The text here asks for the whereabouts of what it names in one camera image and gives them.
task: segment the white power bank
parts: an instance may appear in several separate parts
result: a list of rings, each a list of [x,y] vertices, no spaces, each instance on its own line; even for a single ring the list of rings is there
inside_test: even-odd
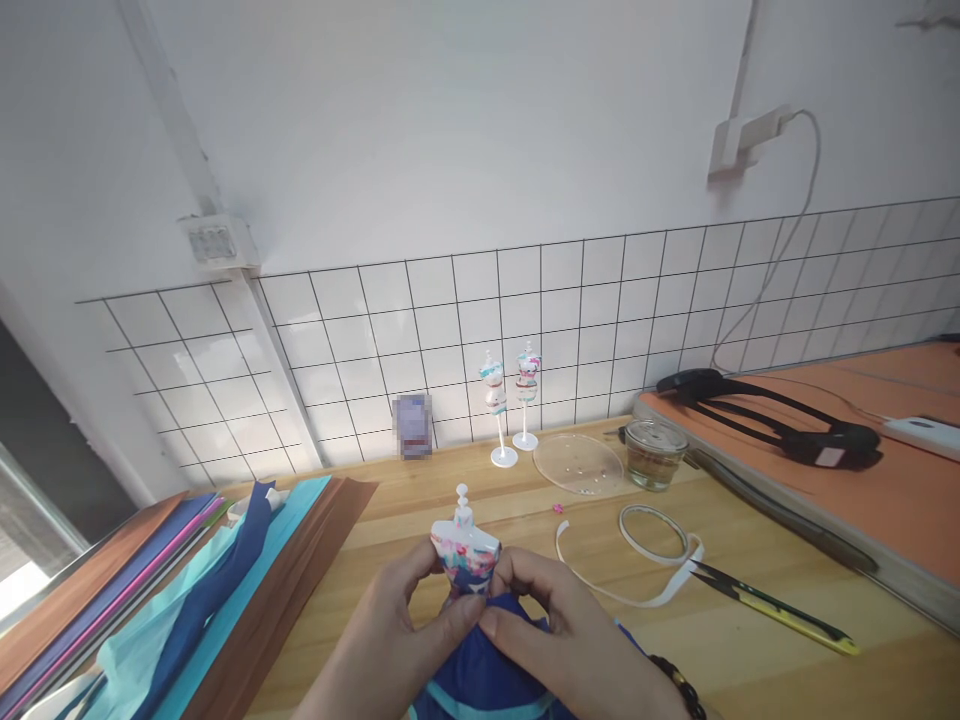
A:
[[[960,428],[927,418],[890,420],[880,434],[960,462]]]

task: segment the scissors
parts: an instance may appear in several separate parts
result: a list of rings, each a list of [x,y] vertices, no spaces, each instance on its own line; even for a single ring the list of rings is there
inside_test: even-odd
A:
[[[796,630],[798,633],[806,635],[812,640],[816,640],[821,645],[826,645],[842,655],[859,655],[860,648],[850,639],[843,630],[827,625],[823,620],[818,620],[812,615],[795,607],[787,605],[775,597],[767,595],[761,590],[750,587],[744,582],[740,582],[734,577],[730,577],[724,572],[711,567],[706,563],[693,560],[697,567],[704,571],[700,573],[691,573],[693,577],[706,583],[714,590],[722,592],[727,597],[743,603],[747,607],[753,608],[767,617],[773,618],[779,623]]]

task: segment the hand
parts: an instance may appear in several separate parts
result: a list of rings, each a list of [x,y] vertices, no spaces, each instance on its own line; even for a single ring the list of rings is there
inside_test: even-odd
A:
[[[580,720],[689,718],[670,679],[620,632],[566,565],[507,548],[491,592],[508,591],[539,602],[550,615],[551,633],[492,607],[483,611],[480,628]]]
[[[429,538],[386,565],[370,583],[294,720],[395,720],[477,624],[484,600],[465,596],[413,629],[417,584],[443,572]]]

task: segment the tile wall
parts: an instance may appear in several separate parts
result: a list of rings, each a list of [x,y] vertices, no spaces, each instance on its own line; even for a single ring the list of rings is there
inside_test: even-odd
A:
[[[489,350],[515,375],[528,340],[543,355],[528,415],[536,430],[629,412],[661,377],[709,365],[735,325],[717,353],[730,372],[958,329],[956,198],[806,216],[774,272],[795,223],[772,218],[259,282],[329,465],[395,452],[390,400],[398,393],[430,393],[437,447],[495,437],[478,368]],[[273,376],[248,325],[230,317],[226,288],[91,303],[107,321],[108,352],[135,377],[185,472],[214,484],[303,462],[299,446],[284,442],[293,435],[284,432],[290,411],[271,403]],[[520,419],[508,410],[509,433]]]

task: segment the electrical box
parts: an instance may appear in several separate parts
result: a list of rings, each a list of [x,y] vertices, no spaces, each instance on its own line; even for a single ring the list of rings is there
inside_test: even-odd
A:
[[[260,255],[242,219],[228,215],[185,217],[177,220],[190,243],[193,258],[205,270],[257,268]]]

